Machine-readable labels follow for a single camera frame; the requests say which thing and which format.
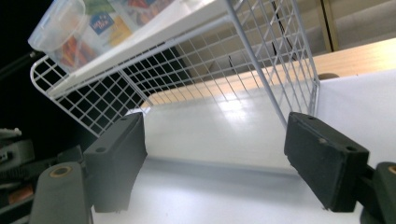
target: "wooden surface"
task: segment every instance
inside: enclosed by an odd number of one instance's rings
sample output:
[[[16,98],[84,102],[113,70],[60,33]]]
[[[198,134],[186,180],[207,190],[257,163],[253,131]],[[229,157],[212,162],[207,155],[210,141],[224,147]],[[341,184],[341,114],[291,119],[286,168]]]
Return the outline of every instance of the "wooden surface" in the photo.
[[[318,75],[336,74],[339,77],[363,75],[396,68],[396,38],[364,45],[353,49],[344,49],[333,53],[314,57]],[[262,70],[264,74],[273,74],[273,67]],[[281,65],[276,66],[280,78],[275,75],[270,85],[284,82],[286,75]],[[196,83],[185,87],[152,94],[149,99],[154,105],[168,104],[191,99],[225,95],[235,91],[252,90],[262,87],[256,71],[246,72],[238,76],[228,76]]]
[[[314,57],[318,74],[340,77],[369,74],[396,68],[396,38]]]

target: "white wire shelf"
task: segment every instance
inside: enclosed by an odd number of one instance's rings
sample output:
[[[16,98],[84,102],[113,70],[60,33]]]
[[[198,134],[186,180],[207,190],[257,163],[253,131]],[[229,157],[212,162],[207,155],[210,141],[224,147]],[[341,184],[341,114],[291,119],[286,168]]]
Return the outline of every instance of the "white wire shelf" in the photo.
[[[172,37],[223,15],[225,12],[221,1],[174,1],[152,21],[137,30],[114,49],[100,55],[76,72],[68,74],[62,82],[57,83],[48,91],[48,95],[56,96],[63,94],[67,89],[73,90],[75,85],[83,83],[103,71],[107,71],[106,74],[114,73],[120,69],[123,62],[129,61],[131,56],[159,46],[163,42],[172,41]]]
[[[52,94],[70,75],[48,57],[34,64],[31,79],[96,136],[143,112],[151,156],[287,168],[289,112],[314,115],[318,98],[296,3],[216,2],[227,12],[65,91]]]

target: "wire shelf leg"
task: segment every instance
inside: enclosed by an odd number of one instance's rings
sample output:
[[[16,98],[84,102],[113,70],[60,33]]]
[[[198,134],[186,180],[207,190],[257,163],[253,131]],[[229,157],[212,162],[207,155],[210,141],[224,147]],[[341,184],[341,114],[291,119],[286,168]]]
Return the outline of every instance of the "wire shelf leg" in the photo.
[[[297,22],[299,24],[300,32],[302,33],[302,39],[303,39],[303,42],[304,42],[304,45],[305,45],[305,51],[306,51],[306,53],[308,55],[309,63],[311,65],[312,72],[314,74],[314,80],[313,81],[314,81],[314,84],[315,84],[316,87],[312,90],[311,95],[312,96],[315,95],[315,99],[311,100],[311,103],[309,105],[309,109],[308,110],[309,110],[310,115],[315,115],[316,112],[317,112],[316,108],[318,106],[318,104],[317,104],[317,102],[318,102],[318,89],[320,87],[320,82],[319,82],[319,78],[318,78],[317,68],[315,67],[314,59],[312,58],[312,52],[311,52],[311,49],[309,48],[308,39],[306,38],[306,35],[304,35],[304,25],[303,25],[303,22],[302,22],[302,20],[301,20],[301,18],[299,16],[300,12],[299,12],[299,9],[297,7],[297,2],[295,0],[291,0],[291,3],[293,5],[293,10],[295,10],[296,19],[297,19]]]
[[[253,64],[254,68],[256,69],[256,71],[257,71],[257,73],[258,73],[258,75],[260,77],[260,80],[262,81],[262,85],[264,86],[264,88],[265,88],[265,90],[266,90],[266,92],[268,94],[268,97],[270,98],[271,103],[272,103],[273,107],[275,108],[275,111],[276,111],[277,115],[279,116],[279,119],[280,119],[282,125],[286,129],[287,128],[286,119],[283,116],[279,105],[277,104],[277,101],[276,101],[276,98],[274,96],[274,93],[271,91],[270,85],[268,84],[267,79],[265,78],[264,73],[262,72],[262,68],[260,67],[259,62],[257,61],[257,58],[256,58],[256,56],[254,54],[254,51],[253,51],[252,47],[250,46],[250,44],[248,43],[248,38],[247,38],[243,28],[242,28],[241,23],[239,22],[239,20],[238,20],[238,18],[236,16],[235,11],[233,10],[233,5],[228,0],[224,0],[224,3],[226,5],[226,7],[227,7],[227,11],[229,13],[229,16],[230,16],[232,22],[233,22],[233,25],[235,26],[236,32],[239,34],[239,36],[240,36],[240,38],[241,38],[241,40],[242,40],[242,42],[243,42],[243,44],[244,44],[244,46],[245,46],[245,48],[247,50],[247,54],[248,54],[248,56],[249,56],[249,58],[250,58],[250,60],[251,60],[251,62]]]

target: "white table surface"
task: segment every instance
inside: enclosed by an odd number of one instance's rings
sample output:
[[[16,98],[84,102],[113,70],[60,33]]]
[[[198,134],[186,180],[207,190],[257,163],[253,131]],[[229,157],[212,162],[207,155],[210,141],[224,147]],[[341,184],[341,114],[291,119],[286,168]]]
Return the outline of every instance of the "white table surface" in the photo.
[[[285,129],[263,89],[227,101],[155,105],[145,117],[145,133],[153,158],[294,173],[283,153]]]
[[[370,164],[396,161],[396,71],[321,83],[318,117],[371,151]],[[359,223],[322,206],[297,175],[148,156],[128,211],[99,223]]]

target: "wire grid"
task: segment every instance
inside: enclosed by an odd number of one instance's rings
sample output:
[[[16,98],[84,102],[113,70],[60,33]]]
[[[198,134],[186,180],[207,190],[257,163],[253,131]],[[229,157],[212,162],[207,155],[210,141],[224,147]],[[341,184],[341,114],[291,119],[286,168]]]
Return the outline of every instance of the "wire grid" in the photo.
[[[51,100],[96,136],[131,111],[147,114],[155,105],[202,98],[233,100],[239,92],[264,89],[265,81],[283,120],[290,111],[312,114],[316,73],[293,1],[237,1],[232,13],[238,20],[225,15],[193,28]],[[31,76],[47,95],[68,75],[45,57]]]
[[[243,1],[235,12],[285,124],[290,111],[313,114],[318,76],[296,2]]]

